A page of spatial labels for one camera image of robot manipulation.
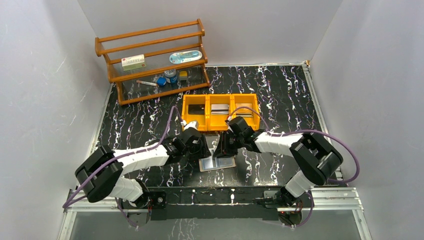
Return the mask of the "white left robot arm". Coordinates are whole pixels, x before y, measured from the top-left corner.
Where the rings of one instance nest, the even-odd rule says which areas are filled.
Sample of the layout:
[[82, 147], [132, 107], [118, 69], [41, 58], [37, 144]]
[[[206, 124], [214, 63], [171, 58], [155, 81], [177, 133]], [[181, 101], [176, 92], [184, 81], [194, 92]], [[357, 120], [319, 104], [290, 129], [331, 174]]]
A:
[[183, 159], [198, 161], [211, 155], [206, 136], [190, 122], [181, 133], [163, 137], [145, 147], [113, 150], [107, 145], [101, 146], [74, 174], [90, 203], [111, 197], [144, 208], [154, 197], [142, 181], [126, 178], [126, 174], [175, 164]]

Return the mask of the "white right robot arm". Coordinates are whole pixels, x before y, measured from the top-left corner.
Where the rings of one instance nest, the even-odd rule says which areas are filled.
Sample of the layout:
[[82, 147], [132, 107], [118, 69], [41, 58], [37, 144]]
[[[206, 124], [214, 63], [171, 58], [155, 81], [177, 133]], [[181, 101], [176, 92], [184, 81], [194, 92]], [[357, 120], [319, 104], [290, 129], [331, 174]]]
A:
[[343, 157], [315, 131], [298, 131], [294, 134], [269, 133], [264, 129], [254, 130], [241, 116], [228, 122], [228, 129], [220, 134], [214, 158], [231, 158], [238, 150], [245, 148], [255, 153], [270, 153], [289, 156], [296, 161], [299, 171], [280, 188], [255, 203], [266, 208], [280, 206], [295, 207], [302, 195], [316, 186], [324, 185], [343, 163]]

